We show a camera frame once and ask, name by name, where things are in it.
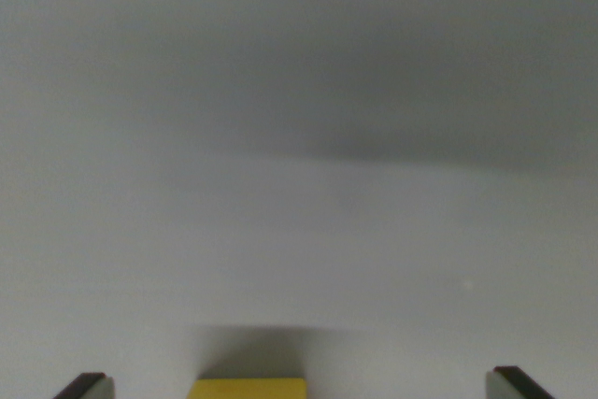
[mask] yellow block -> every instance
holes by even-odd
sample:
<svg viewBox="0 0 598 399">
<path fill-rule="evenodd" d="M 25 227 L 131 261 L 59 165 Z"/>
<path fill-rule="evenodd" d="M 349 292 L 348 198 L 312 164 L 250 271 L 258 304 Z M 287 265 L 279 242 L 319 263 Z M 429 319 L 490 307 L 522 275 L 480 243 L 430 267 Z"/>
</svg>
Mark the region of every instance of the yellow block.
<svg viewBox="0 0 598 399">
<path fill-rule="evenodd" d="M 197 380 L 187 399 L 306 399 L 302 378 L 216 378 Z"/>
</svg>

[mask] white wall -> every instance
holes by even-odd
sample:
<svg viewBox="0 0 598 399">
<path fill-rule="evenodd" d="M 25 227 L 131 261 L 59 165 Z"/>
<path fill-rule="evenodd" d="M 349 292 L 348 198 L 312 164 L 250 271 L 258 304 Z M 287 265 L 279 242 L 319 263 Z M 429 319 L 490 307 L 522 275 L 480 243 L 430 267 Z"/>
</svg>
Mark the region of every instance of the white wall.
<svg viewBox="0 0 598 399">
<path fill-rule="evenodd" d="M 313 398 L 588 397 L 595 5 L 2 0 L 0 395 L 184 397 L 265 326 Z"/>
</svg>

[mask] white surface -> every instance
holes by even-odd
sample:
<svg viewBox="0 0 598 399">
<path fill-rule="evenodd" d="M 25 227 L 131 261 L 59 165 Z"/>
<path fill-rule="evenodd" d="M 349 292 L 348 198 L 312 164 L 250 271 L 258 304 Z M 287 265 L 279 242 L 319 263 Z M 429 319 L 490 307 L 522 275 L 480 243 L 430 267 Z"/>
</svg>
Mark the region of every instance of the white surface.
<svg viewBox="0 0 598 399">
<path fill-rule="evenodd" d="M 330 331 L 314 399 L 591 396 L 597 15 L 0 0 L 0 396 L 182 398 L 225 325 Z"/>
</svg>

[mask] black metal edge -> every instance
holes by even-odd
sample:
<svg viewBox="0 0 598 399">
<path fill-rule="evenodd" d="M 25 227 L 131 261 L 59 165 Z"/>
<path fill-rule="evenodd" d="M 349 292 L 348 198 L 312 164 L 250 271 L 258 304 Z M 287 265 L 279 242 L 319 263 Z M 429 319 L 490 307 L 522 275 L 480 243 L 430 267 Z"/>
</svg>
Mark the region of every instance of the black metal edge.
<svg viewBox="0 0 598 399">
<path fill-rule="evenodd" d="M 79 399 L 98 380 L 105 377 L 106 374 L 104 373 L 81 373 L 61 392 L 54 396 L 54 399 Z"/>
<path fill-rule="evenodd" d="M 518 366 L 496 366 L 493 371 L 505 378 L 525 399 L 554 399 Z"/>
</svg>

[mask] yellow object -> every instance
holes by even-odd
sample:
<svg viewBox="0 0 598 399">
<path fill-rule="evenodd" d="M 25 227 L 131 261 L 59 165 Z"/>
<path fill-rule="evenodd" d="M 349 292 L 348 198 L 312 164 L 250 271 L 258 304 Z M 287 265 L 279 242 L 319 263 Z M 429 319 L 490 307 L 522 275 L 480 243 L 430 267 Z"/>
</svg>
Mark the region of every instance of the yellow object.
<svg viewBox="0 0 598 399">
<path fill-rule="evenodd" d="M 193 383 L 187 399 L 306 399 L 302 378 L 216 378 Z"/>
</svg>

